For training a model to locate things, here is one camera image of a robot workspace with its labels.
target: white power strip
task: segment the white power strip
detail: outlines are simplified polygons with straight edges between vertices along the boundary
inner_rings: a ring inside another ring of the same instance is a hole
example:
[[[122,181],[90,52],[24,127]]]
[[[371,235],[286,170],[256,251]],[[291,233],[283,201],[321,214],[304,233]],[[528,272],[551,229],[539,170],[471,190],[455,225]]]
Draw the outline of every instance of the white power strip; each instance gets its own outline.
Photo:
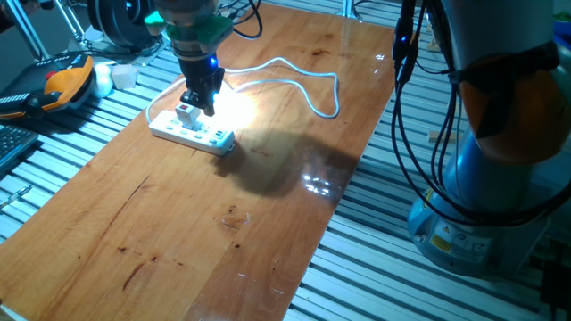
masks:
[[[200,121],[184,128],[174,111],[161,111],[149,128],[155,136],[218,156],[234,148],[234,132],[210,129]]]

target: yellow label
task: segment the yellow label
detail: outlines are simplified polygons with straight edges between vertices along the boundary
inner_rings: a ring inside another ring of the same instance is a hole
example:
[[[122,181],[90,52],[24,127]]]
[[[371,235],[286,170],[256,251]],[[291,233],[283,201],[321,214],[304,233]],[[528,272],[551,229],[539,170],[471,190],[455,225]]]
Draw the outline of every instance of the yellow label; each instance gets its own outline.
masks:
[[[426,192],[426,201],[430,202],[430,199],[432,198],[432,193],[434,193],[434,190],[432,188],[429,188],[428,191]],[[425,209],[428,205],[426,205],[425,202],[422,202],[422,208]]]
[[[447,242],[438,235],[433,235],[432,239],[430,240],[430,243],[432,243],[435,247],[439,248],[440,250],[445,251],[446,253],[448,253],[450,247],[452,246],[450,242]]]

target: metal slatted surface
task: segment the metal slatted surface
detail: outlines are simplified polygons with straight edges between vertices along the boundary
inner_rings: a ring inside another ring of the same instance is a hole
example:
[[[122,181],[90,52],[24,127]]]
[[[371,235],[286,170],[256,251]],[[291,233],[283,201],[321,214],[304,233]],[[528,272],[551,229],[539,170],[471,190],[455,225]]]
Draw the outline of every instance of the metal slatted surface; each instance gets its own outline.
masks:
[[[337,13],[343,5],[334,1],[328,1],[328,5],[286,0],[271,3],[325,13]],[[360,7],[365,21],[389,27],[396,22],[398,10],[398,5],[392,3],[382,3],[370,11]],[[421,46],[427,44],[427,37],[424,32]],[[420,51],[419,61],[426,68],[445,68],[440,54],[426,50]],[[0,243],[34,215],[179,73],[176,58],[165,50],[141,69],[135,89],[116,91],[103,100],[89,98],[76,110],[30,122],[29,128],[40,134],[41,144],[0,180],[0,197],[25,185],[32,184],[34,188],[21,202],[3,209]],[[404,123],[423,166],[428,165],[431,147],[426,133],[440,127],[449,92],[445,76],[416,69],[402,96]],[[406,218],[416,196],[404,180],[390,144],[388,124],[392,109],[393,99],[371,137],[285,320],[535,319],[540,306],[541,271],[524,267],[511,280],[456,276],[433,265],[409,241]],[[461,125],[467,126],[465,119]],[[406,157],[405,162],[411,167]],[[419,187],[426,188],[418,176],[412,177]]]

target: wood grain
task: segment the wood grain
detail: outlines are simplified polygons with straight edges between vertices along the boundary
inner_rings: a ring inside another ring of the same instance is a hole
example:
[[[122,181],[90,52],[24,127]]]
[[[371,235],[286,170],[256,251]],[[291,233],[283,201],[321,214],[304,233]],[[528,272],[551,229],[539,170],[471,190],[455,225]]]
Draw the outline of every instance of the wood grain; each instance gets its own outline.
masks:
[[[220,64],[281,55],[335,71],[339,117],[319,118],[292,86],[245,90],[227,116],[236,148],[218,158],[153,137],[139,115],[0,245],[7,307],[28,320],[283,317],[393,91],[393,31],[268,4],[261,16],[262,37],[232,36]],[[226,81],[261,78],[294,78],[334,109],[331,79],[271,67]]]

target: orange object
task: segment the orange object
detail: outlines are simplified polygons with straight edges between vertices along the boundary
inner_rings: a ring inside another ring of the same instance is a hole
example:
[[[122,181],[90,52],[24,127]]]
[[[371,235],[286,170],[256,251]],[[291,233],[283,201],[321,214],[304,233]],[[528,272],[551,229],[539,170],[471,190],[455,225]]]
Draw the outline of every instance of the orange object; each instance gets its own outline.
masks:
[[[44,111],[53,111],[64,108],[65,104],[73,99],[73,96],[83,87],[88,78],[91,77],[93,69],[93,59],[87,57],[87,61],[83,68],[70,68],[57,72],[47,80],[44,94],[49,95],[52,92],[62,93],[55,103],[42,106]]]
[[[491,96],[468,82],[460,84],[470,126],[477,132]],[[569,102],[548,71],[537,71],[516,82],[510,115],[498,135],[477,139],[491,160],[528,165],[557,154],[571,130]]]

